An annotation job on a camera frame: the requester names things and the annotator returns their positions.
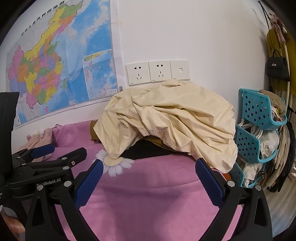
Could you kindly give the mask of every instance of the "pink bedsheet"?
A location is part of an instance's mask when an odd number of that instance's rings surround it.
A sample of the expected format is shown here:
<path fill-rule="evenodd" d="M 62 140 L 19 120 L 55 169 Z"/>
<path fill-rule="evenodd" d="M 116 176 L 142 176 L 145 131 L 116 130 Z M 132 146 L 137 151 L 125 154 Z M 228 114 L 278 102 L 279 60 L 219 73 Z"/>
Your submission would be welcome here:
<path fill-rule="evenodd" d="M 102 144 L 91 141 L 90 121 L 53 129 L 56 150 L 51 159 L 76 148 L 87 150 L 87 159 L 72 168 L 74 176 L 87 170 Z M 100 241 L 199 240 L 218 208 L 213 206 L 186 156 L 169 155 L 135 160 L 123 174 L 103 174 L 86 206 L 80 211 Z M 230 239 L 241 206 L 223 240 Z M 60 206 L 59 218 L 70 240 L 75 240 Z"/>

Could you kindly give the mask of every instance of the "flower center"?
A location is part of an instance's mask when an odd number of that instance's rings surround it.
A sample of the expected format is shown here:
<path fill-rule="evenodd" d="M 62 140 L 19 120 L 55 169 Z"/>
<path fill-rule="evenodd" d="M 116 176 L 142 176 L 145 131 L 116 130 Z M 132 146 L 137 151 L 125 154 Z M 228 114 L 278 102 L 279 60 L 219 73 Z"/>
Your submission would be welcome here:
<path fill-rule="evenodd" d="M 121 161 L 123 160 L 123 157 L 118 157 L 117 159 L 113 159 L 112 157 L 110 157 L 109 155 L 105 157 L 104 159 L 104 163 L 107 166 L 116 166 L 119 163 L 121 163 Z"/>

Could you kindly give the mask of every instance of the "flower petal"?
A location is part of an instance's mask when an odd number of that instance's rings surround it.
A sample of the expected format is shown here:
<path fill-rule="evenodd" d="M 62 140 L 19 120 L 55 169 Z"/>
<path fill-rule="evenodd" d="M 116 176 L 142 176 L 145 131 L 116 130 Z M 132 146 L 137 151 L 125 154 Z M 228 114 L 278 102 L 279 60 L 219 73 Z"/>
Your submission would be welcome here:
<path fill-rule="evenodd" d="M 107 171 L 108 171 L 109 167 L 104 165 L 104 171 L 103 171 L 103 174 L 105 174 Z"/>
<path fill-rule="evenodd" d="M 121 163 L 119 163 L 119 165 L 121 165 L 122 167 L 127 168 L 127 169 L 131 168 L 131 164 L 129 164 L 125 161 L 122 161 Z"/>
<path fill-rule="evenodd" d="M 108 173 L 109 173 L 109 176 L 115 177 L 116 176 L 116 167 L 115 166 L 109 167 Z"/>
<path fill-rule="evenodd" d="M 133 163 L 135 162 L 134 160 L 132 160 L 132 159 L 127 159 L 127 158 L 123 158 L 122 161 L 127 162 L 127 163 L 129 163 L 129 164 L 133 164 Z"/>
<path fill-rule="evenodd" d="M 123 173 L 122 167 L 120 165 L 114 166 L 116 168 L 116 173 L 121 175 Z"/>
<path fill-rule="evenodd" d="M 100 150 L 97 154 L 96 154 L 96 158 L 104 161 L 104 158 L 108 156 L 108 153 L 105 150 Z"/>

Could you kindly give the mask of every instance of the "blue plastic basket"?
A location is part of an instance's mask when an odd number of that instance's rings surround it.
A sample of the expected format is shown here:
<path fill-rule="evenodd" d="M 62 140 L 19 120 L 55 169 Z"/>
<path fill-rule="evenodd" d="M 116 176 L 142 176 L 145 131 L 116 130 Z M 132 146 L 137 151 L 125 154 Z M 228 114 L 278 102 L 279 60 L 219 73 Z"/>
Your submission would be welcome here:
<path fill-rule="evenodd" d="M 262 170 L 265 170 L 265 168 L 266 168 L 266 164 L 263 164 Z M 236 162 L 234 163 L 233 168 L 231 169 L 229 174 L 231 176 L 231 179 L 235 182 L 235 185 L 240 186 L 240 187 L 244 186 L 243 182 L 244 182 L 245 174 L 242 172 L 242 169 L 240 168 L 240 166 Z M 261 181 L 261 179 L 262 179 L 262 176 L 257 177 L 256 180 L 254 180 L 247 187 L 252 188 L 256 184 L 258 184 L 258 182 Z"/>
<path fill-rule="evenodd" d="M 263 130 L 274 130 L 287 123 L 286 115 L 282 122 L 271 118 L 271 105 L 268 96 L 255 90 L 240 89 L 242 92 L 242 117 Z"/>
<path fill-rule="evenodd" d="M 278 151 L 277 149 L 273 152 L 271 157 L 260 159 L 260 140 L 238 125 L 236 125 L 236 128 L 237 137 L 235 143 L 238 148 L 238 153 L 241 154 L 249 163 L 254 164 L 268 162 L 276 156 Z"/>

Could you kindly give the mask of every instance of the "human hand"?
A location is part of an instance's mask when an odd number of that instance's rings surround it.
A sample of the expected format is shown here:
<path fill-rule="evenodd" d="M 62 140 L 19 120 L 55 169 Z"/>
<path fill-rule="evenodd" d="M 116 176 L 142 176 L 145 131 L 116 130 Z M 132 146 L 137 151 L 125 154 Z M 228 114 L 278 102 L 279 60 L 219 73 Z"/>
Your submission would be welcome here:
<path fill-rule="evenodd" d="M 22 238 L 19 236 L 19 234 L 25 232 L 25 227 L 22 225 L 22 223 L 15 218 L 7 216 L 4 208 L 2 208 L 2 210 L 1 210 L 1 215 L 2 215 L 6 225 L 9 227 L 9 229 L 11 230 L 13 235 L 17 238 L 17 240 L 23 241 Z"/>

